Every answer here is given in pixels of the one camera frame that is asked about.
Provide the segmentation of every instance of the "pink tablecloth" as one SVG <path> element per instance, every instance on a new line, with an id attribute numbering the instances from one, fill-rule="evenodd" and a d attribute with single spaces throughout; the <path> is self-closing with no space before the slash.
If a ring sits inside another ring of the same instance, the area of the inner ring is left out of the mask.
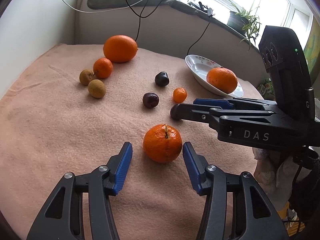
<path id="1" fill-rule="evenodd" d="M 104 80 L 107 94 L 97 100 L 78 77 L 100 57 L 101 45 L 57 45 L 29 66 L 0 101 L 1 212 L 26 239 L 63 174 L 91 172 L 129 141 L 133 158 L 127 179 L 120 194 L 111 198 L 120 238 L 195 239 L 205 199 L 192 189 L 182 154 L 167 165 L 144 155 L 144 134 L 159 123 L 172 125 L 209 163 L 236 174 L 254 171 L 252 150 L 218 141 L 207 124 L 170 119 L 176 87 L 187 90 L 186 103 L 217 98 L 197 83 L 183 59 L 139 49 L 132 61 L 114 64 L 114 72 Z M 160 71 L 169 75 L 167 87 L 154 84 Z M 250 83 L 239 82 L 245 97 L 260 98 Z M 158 94 L 156 108 L 142 105 L 146 92 Z M 87 202 L 84 208 L 86 236 L 91 239 Z M 228 226 L 230 214 L 228 201 Z"/>

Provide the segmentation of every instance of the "gloved hand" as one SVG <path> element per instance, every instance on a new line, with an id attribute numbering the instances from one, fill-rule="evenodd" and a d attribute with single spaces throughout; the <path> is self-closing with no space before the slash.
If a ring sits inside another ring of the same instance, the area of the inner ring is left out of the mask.
<path id="1" fill-rule="evenodd" d="M 252 151 L 254 158 L 258 161 L 253 174 L 255 179 L 276 210 L 282 210 L 291 196 L 292 182 L 299 165 L 292 161 L 292 156 L 289 156 L 279 167 L 276 167 L 270 156 L 280 153 L 257 148 L 253 148 Z M 296 182 L 303 180 L 310 172 L 311 170 L 302 167 Z"/>

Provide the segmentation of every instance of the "screw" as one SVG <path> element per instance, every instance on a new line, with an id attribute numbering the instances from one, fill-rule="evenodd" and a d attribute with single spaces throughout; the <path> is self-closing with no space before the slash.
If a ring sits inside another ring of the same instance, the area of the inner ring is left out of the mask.
<path id="1" fill-rule="evenodd" d="M 107 171 L 108 167 L 106 165 L 102 165 L 99 167 L 99 171 Z"/>
<path id="2" fill-rule="evenodd" d="M 70 178 L 72 178 L 72 176 L 73 176 L 73 174 L 71 172 L 67 172 L 66 174 L 64 174 L 64 177 L 66 179 L 70 179 Z"/>
<path id="3" fill-rule="evenodd" d="M 244 173 L 242 173 L 242 176 L 244 176 L 245 178 L 250 178 L 251 174 L 247 171 L 245 171 Z"/>
<path id="4" fill-rule="evenodd" d="M 215 171 L 215 170 L 217 169 L 217 167 L 214 166 L 214 165 L 209 165 L 209 166 L 207 167 L 207 169 L 208 169 L 208 171 Z"/>

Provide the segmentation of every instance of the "plant pot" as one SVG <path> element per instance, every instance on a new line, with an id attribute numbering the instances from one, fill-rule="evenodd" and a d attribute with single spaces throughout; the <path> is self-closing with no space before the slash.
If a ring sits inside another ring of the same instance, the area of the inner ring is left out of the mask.
<path id="1" fill-rule="evenodd" d="M 230 11 L 230 17 L 227 25 L 232 29 L 236 30 L 237 32 L 239 32 L 240 34 L 242 34 L 243 36 L 245 36 L 246 31 L 243 30 L 242 28 L 244 25 L 247 25 L 248 23 L 249 23 L 248 19 L 240 15 L 237 15 L 235 12 Z"/>

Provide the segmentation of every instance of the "white plate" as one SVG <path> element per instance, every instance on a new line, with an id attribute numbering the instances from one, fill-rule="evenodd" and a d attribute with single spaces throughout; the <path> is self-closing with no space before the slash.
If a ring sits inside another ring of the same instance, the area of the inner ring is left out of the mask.
<path id="1" fill-rule="evenodd" d="M 188 55 L 185 58 L 185 61 L 188 65 L 188 67 L 191 69 L 193 75 L 195 76 L 196 80 L 199 82 L 201 86 L 203 86 L 205 89 L 209 90 L 210 92 L 223 96 L 223 97 L 234 97 L 234 98 L 241 98 L 243 97 L 243 90 L 238 82 L 238 85 L 230 94 L 226 94 L 222 92 L 221 90 L 215 88 L 214 86 L 210 85 L 207 82 L 207 73 L 215 67 L 221 67 L 219 64 L 215 63 L 212 60 L 209 60 L 207 58 L 197 56 L 197 55 Z"/>

